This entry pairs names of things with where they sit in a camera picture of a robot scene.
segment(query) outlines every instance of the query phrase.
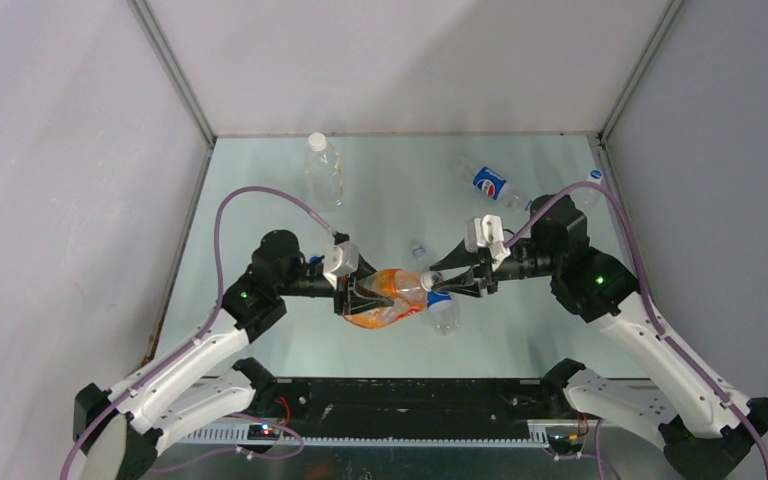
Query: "white bottle cap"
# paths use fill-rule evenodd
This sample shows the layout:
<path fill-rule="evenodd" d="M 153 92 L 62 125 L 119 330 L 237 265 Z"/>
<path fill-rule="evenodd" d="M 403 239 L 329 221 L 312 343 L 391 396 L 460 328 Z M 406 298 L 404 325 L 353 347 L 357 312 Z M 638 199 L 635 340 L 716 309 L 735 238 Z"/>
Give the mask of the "white bottle cap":
<path fill-rule="evenodd" d="M 314 152 L 321 152 L 328 146 L 328 140 L 321 133 L 312 133 L 307 137 L 307 144 Z"/>
<path fill-rule="evenodd" d="M 601 184 L 604 176 L 602 170 L 591 170 L 590 173 L 587 174 L 587 181 Z"/>
<path fill-rule="evenodd" d="M 422 289 L 426 292 L 431 291 L 431 287 L 434 286 L 434 281 L 437 280 L 437 275 L 440 275 L 436 272 L 425 272 L 422 275 L 419 276 L 419 284 L 422 286 Z"/>

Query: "gray wall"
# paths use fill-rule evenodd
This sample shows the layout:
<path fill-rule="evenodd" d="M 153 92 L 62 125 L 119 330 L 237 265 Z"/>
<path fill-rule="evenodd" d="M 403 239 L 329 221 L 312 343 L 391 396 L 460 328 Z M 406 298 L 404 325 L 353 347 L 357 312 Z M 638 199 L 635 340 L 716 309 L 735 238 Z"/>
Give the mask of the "gray wall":
<path fill-rule="evenodd" d="M 124 0 L 0 0 L 0 479 L 136 367 L 205 146 Z"/>
<path fill-rule="evenodd" d="M 223 136 L 596 130 L 667 0 L 151 4 Z"/>
<path fill-rule="evenodd" d="M 768 2 L 689 2 L 609 140 L 661 310 L 768 396 Z"/>

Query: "small bottle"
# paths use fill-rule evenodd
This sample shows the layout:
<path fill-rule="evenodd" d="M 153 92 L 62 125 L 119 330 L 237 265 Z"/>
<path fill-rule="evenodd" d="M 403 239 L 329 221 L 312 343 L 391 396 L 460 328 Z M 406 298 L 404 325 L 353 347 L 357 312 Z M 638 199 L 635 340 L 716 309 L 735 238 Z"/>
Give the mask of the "small bottle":
<path fill-rule="evenodd" d="M 604 175 L 601 170 L 591 170 L 584 179 L 586 182 L 595 183 L 597 185 L 602 183 Z M 593 210 L 593 207 L 599 203 L 599 199 L 602 198 L 602 192 L 592 188 L 578 188 L 570 193 L 572 201 L 575 202 L 575 207 L 581 211 L 581 213 L 587 213 Z"/>
<path fill-rule="evenodd" d="M 340 155 L 321 133 L 309 136 L 307 144 L 304 173 L 310 203 L 319 211 L 333 211 L 343 203 Z"/>
<path fill-rule="evenodd" d="M 393 306 L 368 310 L 343 318 L 359 327 L 382 328 L 407 316 L 425 310 L 428 297 L 419 275 L 408 270 L 388 269 L 358 280 L 355 293 L 369 296 L 371 293 L 393 300 Z"/>
<path fill-rule="evenodd" d="M 456 154 L 452 159 L 451 168 L 465 182 L 481 190 L 485 195 L 506 208 L 524 210 L 531 204 L 531 200 L 520 194 L 501 175 L 465 154 Z"/>
<path fill-rule="evenodd" d="M 411 242 L 410 248 L 416 271 L 420 275 L 429 272 L 432 262 L 425 247 L 419 241 L 414 240 Z M 431 273 L 442 280 L 443 275 L 440 272 Z M 460 326 L 461 319 L 458 304 L 450 293 L 429 291 L 426 310 L 428 310 L 428 313 L 425 315 L 431 318 L 434 329 L 440 335 L 449 334 Z"/>

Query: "orange plastic bottle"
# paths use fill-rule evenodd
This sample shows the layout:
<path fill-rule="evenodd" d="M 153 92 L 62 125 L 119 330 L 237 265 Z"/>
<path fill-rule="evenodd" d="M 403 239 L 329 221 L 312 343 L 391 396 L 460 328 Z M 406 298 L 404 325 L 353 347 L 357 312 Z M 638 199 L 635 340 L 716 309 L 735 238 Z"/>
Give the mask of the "orange plastic bottle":
<path fill-rule="evenodd" d="M 368 292 L 390 298 L 392 307 L 375 308 L 355 315 L 344 315 L 343 318 L 363 328 L 382 328 L 391 325 L 407 316 L 425 310 L 427 293 L 419 281 L 419 275 L 399 269 L 388 269 L 376 272 L 357 282 L 356 293 L 364 295 Z"/>

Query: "crushed plastic bottle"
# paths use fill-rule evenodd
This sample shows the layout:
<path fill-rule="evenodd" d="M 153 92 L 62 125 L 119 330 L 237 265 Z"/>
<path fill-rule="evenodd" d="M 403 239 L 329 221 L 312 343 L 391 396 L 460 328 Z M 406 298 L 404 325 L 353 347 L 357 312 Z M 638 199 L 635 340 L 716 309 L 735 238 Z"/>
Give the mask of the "crushed plastic bottle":
<path fill-rule="evenodd" d="M 335 210 L 343 203 L 343 167 L 340 155 L 325 135 L 314 133 L 307 139 L 304 174 L 309 201 L 320 212 Z"/>
<path fill-rule="evenodd" d="M 524 210 L 531 204 L 530 199 L 523 196 L 501 175 L 465 154 L 455 155 L 452 159 L 451 168 L 462 180 L 481 190 L 485 195 L 506 208 Z"/>
<path fill-rule="evenodd" d="M 602 183 L 603 178 L 604 175 L 602 174 L 601 170 L 591 170 L 583 181 L 599 185 Z M 574 190 L 570 194 L 570 197 L 572 198 L 572 201 L 575 202 L 576 208 L 578 208 L 581 213 L 587 213 L 590 210 L 593 210 L 593 207 L 599 203 L 599 199 L 602 198 L 602 192 L 592 188 L 579 188 Z"/>
<path fill-rule="evenodd" d="M 355 293 L 375 295 L 393 300 L 393 306 L 380 307 L 355 315 L 344 315 L 350 323 L 363 328 L 383 328 L 407 316 L 425 310 L 428 296 L 419 275 L 408 270 L 388 269 L 358 280 Z"/>
<path fill-rule="evenodd" d="M 430 271 L 433 264 L 431 256 L 425 250 L 425 247 L 418 241 L 413 240 L 410 244 L 411 258 L 413 259 L 416 270 L 420 275 Z M 440 272 L 432 272 L 435 277 L 442 280 Z M 460 310 L 458 304 L 452 297 L 452 294 L 446 292 L 428 292 L 428 302 L 426 303 L 425 315 L 431 318 L 434 329 L 440 335 L 447 335 L 458 329 L 460 326 Z"/>

